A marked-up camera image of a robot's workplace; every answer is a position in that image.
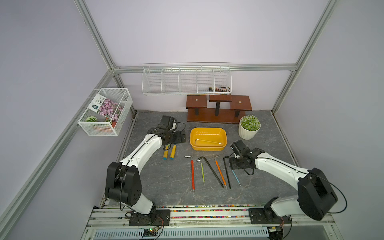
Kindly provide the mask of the thin black hex key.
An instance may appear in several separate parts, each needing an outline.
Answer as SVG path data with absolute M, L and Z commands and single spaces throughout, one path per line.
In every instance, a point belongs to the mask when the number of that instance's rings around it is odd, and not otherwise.
M 226 172 L 226 177 L 227 177 L 227 182 L 228 182 L 228 188 L 231 189 L 231 182 L 229 178 L 229 173 L 228 173 L 228 167 L 227 167 L 227 162 L 226 159 L 229 159 L 229 156 L 224 156 L 223 157 L 223 162 L 224 162 L 224 167 L 225 167 L 225 172 Z

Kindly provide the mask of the blue hex key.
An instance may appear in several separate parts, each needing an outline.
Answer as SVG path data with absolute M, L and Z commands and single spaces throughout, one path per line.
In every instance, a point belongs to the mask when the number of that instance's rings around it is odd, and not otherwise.
M 238 185 L 241 186 L 240 180 L 239 180 L 239 178 L 237 177 L 237 175 L 236 175 L 236 173 L 235 173 L 234 170 L 232 170 L 232 173 L 233 173 L 233 175 L 234 175 L 234 177 L 235 177 L 235 179 L 236 179 Z

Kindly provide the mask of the orange hex key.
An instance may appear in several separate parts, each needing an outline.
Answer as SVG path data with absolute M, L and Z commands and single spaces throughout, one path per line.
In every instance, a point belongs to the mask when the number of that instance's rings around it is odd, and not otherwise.
M 220 155 L 215 156 L 215 163 L 216 163 L 216 166 L 217 166 L 218 171 L 219 171 L 219 173 L 220 173 L 220 176 L 221 176 L 221 179 L 222 179 L 222 181 L 223 181 L 223 184 L 224 184 L 225 188 L 227 189 L 228 186 L 227 186 L 226 180 L 225 180 L 225 178 L 224 178 L 224 175 L 223 175 L 223 173 L 222 173 L 222 171 L 221 171 L 219 162 L 218 162 L 218 159 L 219 159 L 219 158 L 220 158 Z

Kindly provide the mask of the yellow hex key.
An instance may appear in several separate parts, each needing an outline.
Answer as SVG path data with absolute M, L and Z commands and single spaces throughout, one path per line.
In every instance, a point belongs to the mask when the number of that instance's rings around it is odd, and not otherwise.
M 197 142 L 205 142 L 205 143 L 210 143 L 210 144 L 215 144 L 215 145 L 222 145 L 223 143 L 221 142 L 215 142 L 215 141 L 209 141 L 209 140 L 202 140 L 202 139 L 196 139 L 195 144 Z

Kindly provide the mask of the large black hex key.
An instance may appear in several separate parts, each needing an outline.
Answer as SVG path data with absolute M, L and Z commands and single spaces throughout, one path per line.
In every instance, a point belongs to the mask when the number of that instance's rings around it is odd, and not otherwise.
M 216 180 L 219 182 L 220 186 L 221 186 L 222 188 L 224 188 L 224 187 L 225 187 L 224 184 L 223 184 L 222 181 L 219 179 L 218 175 L 215 173 L 215 171 L 214 171 L 212 165 L 209 163 L 209 161 L 207 160 L 207 158 L 206 158 L 206 157 L 199 157 L 198 160 L 199 160 L 199 161 L 202 161 L 202 160 L 205 161 L 205 163 L 208 165 L 209 169 L 210 169 L 211 172 L 213 173 L 214 177 L 215 177 Z

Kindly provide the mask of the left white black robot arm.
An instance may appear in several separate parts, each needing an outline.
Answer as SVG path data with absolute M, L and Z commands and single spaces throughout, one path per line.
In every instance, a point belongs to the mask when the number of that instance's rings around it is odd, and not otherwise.
M 107 169 L 105 197 L 119 202 L 121 210 L 132 210 L 129 225 L 167 226 L 169 210 L 157 210 L 143 193 L 140 173 L 152 155 L 160 148 L 186 142 L 186 132 L 150 129 L 142 142 L 120 162 L 112 162 Z

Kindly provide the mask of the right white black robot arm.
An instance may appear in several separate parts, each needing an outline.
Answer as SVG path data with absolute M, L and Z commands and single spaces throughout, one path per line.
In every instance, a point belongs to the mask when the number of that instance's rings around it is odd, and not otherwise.
M 338 202 L 335 192 L 338 188 L 317 168 L 307 170 L 288 164 L 259 148 L 250 150 L 232 144 L 231 149 L 233 156 L 229 161 L 232 169 L 267 172 L 297 191 L 296 195 L 274 197 L 265 204 L 261 216 L 267 223 L 275 223 L 282 217 L 293 215 L 306 215 L 321 221 Z

